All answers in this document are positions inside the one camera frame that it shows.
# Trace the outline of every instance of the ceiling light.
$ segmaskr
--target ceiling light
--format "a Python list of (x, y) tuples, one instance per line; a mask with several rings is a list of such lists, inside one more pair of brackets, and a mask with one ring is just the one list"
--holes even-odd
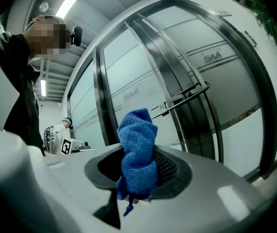
[(62, 3), (61, 7), (57, 11), (56, 16), (64, 19), (64, 17), (66, 16), (67, 12), (70, 10), (70, 8), (73, 6), (73, 4), (75, 2), (76, 2), (76, 0), (64, 0), (64, 2)]
[(41, 80), (40, 86), (41, 86), (41, 96), (45, 97), (46, 96), (46, 81)]

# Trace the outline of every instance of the blue microfiber cloth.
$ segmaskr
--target blue microfiber cloth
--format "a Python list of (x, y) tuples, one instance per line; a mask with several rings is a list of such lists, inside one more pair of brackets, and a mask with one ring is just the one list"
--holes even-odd
[(157, 130), (147, 109), (126, 114), (117, 130), (124, 149), (117, 199), (122, 200), (129, 195), (129, 206), (123, 216), (133, 210), (133, 198), (145, 199), (157, 187), (157, 164), (153, 160)]

